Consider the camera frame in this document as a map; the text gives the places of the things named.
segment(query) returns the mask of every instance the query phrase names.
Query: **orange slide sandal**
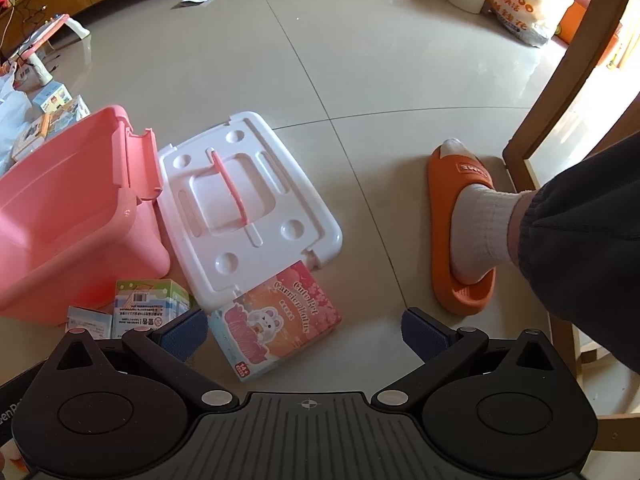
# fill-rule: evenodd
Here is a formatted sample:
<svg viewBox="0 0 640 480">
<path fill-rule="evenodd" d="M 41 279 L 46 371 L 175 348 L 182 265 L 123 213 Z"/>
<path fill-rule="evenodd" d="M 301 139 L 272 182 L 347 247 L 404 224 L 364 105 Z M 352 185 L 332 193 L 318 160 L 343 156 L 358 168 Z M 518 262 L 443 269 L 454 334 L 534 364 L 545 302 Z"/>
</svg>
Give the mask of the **orange slide sandal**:
<svg viewBox="0 0 640 480">
<path fill-rule="evenodd" d="M 440 158 L 440 147 L 431 155 L 427 169 L 431 204 L 431 282 L 440 304 L 454 314 L 471 316 L 480 312 L 494 291 L 495 269 L 478 283 L 460 283 L 449 265 L 449 237 L 453 207 L 460 191 L 469 184 L 494 188 L 488 171 L 465 155 Z"/>
</svg>

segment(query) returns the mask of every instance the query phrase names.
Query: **foot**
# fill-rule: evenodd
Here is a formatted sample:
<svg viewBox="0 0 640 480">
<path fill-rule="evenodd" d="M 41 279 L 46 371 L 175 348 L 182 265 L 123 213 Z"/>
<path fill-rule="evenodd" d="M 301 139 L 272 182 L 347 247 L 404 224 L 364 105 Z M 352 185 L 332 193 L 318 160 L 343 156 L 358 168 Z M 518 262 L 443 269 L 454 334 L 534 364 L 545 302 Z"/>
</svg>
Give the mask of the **foot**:
<svg viewBox="0 0 640 480">
<path fill-rule="evenodd" d="M 447 155 L 468 156 L 482 166 L 457 139 L 442 143 L 440 158 Z M 460 283 L 477 283 L 498 264 L 511 261 L 507 231 L 519 197 L 482 184 L 471 184 L 460 192 L 451 217 L 449 246 L 451 271 Z"/>
</svg>

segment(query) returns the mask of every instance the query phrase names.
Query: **pink bin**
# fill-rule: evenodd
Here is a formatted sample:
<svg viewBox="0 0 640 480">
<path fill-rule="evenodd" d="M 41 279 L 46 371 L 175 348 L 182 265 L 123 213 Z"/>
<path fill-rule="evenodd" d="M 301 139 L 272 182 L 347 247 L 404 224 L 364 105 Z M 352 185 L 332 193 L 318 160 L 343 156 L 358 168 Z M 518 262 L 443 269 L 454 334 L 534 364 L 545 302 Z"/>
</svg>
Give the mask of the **pink bin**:
<svg viewBox="0 0 640 480">
<path fill-rule="evenodd" d="M 156 138 L 123 108 L 92 114 L 0 178 L 0 316 L 49 325 L 99 309 L 116 280 L 161 278 Z"/>
</svg>

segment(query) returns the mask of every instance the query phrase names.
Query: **dark gray pants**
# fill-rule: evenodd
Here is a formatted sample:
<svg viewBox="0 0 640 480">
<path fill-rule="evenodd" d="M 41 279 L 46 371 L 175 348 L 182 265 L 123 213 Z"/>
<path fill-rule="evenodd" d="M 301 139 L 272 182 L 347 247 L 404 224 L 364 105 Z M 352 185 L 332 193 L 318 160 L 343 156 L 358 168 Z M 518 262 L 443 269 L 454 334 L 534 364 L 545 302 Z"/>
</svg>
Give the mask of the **dark gray pants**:
<svg viewBox="0 0 640 480">
<path fill-rule="evenodd" d="M 640 373 L 640 132 L 540 189 L 518 250 L 546 309 Z"/>
</svg>

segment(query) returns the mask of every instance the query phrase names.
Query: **wooden frame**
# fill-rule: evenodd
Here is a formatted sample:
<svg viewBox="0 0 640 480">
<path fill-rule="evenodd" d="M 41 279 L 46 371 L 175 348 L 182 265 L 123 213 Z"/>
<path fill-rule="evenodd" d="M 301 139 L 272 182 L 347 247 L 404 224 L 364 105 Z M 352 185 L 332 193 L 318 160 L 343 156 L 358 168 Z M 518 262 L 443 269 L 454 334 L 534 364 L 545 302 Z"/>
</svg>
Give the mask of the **wooden frame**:
<svg viewBox="0 0 640 480">
<path fill-rule="evenodd" d="M 574 40 L 502 156 L 517 191 L 540 187 L 529 159 L 567 111 L 604 53 L 625 12 L 628 0 L 591 0 Z M 640 130 L 640 94 L 588 156 Z M 606 354 L 599 345 L 580 348 L 578 330 L 550 316 L 554 347 L 582 385 L 582 364 Z M 640 414 L 598 417 L 593 449 L 640 451 Z"/>
</svg>

